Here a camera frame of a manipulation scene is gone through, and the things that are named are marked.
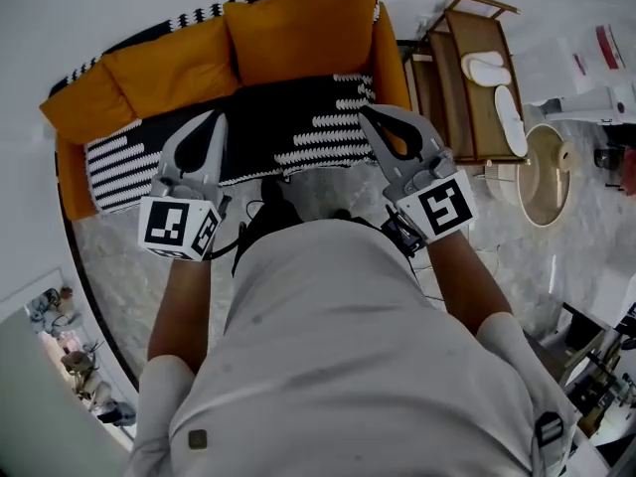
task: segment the marble floor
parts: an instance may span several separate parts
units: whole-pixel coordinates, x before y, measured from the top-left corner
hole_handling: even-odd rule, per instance
[[[537,108],[525,108],[527,128],[544,120]],[[594,146],[606,141],[601,127],[583,122],[556,124],[580,155],[567,214],[548,229],[526,222],[521,211],[495,200],[486,183],[472,179],[480,218],[467,235],[506,293],[524,328],[542,336],[557,323],[560,303],[585,309],[593,301],[596,280],[606,257],[634,254],[636,204],[604,187],[607,172],[593,165]],[[482,173],[470,168],[471,176]],[[347,208],[379,226],[386,219],[380,168],[359,165],[347,170],[313,170],[294,175],[285,196],[309,221]],[[217,247],[237,236],[248,221],[246,205],[259,198],[259,182],[227,189],[233,197],[228,218],[219,229]],[[257,204],[250,206],[250,212]],[[152,324],[161,301],[170,261],[137,247],[137,210],[74,223],[80,255],[99,308],[133,371],[145,363]],[[221,337],[233,297],[234,253],[213,263],[211,344]],[[413,261],[425,294],[443,308],[426,251]]]

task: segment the person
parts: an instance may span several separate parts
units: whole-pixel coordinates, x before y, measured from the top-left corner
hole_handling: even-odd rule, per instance
[[[172,264],[127,475],[531,474],[544,403],[573,408],[462,233],[428,246],[446,313],[380,231],[261,190],[210,354],[211,264]]]

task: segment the black cable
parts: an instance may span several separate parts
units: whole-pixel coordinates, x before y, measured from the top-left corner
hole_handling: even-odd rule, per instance
[[[250,221],[253,221],[253,219],[254,219],[254,218],[253,218],[253,217],[249,214],[249,206],[250,206],[252,203],[264,203],[264,201],[263,201],[263,200],[251,200],[250,202],[247,202],[247,205],[245,205],[245,213],[246,213],[246,214],[247,214],[247,216],[249,217],[249,220],[250,220]]]
[[[245,223],[240,223],[238,225],[238,237],[237,237],[237,239],[234,240],[232,243],[226,245],[225,247],[219,249],[219,250],[215,250],[215,251],[212,251],[212,252],[208,253],[206,255],[205,259],[217,259],[217,258],[223,256],[224,254],[227,254],[232,249],[234,249],[237,245],[239,245],[240,237],[242,236],[242,233],[243,233],[243,231],[245,230],[246,227],[247,227],[247,225]]]
[[[101,348],[102,345],[103,345],[103,341],[101,342],[95,341],[95,344],[92,345],[92,347],[90,347],[90,352],[94,354],[97,350]]]
[[[52,327],[60,327],[60,325],[58,325],[56,322],[60,319],[60,318],[69,318],[66,314],[61,314],[60,316],[58,316],[55,320],[53,320],[53,322],[51,322],[51,326]]]

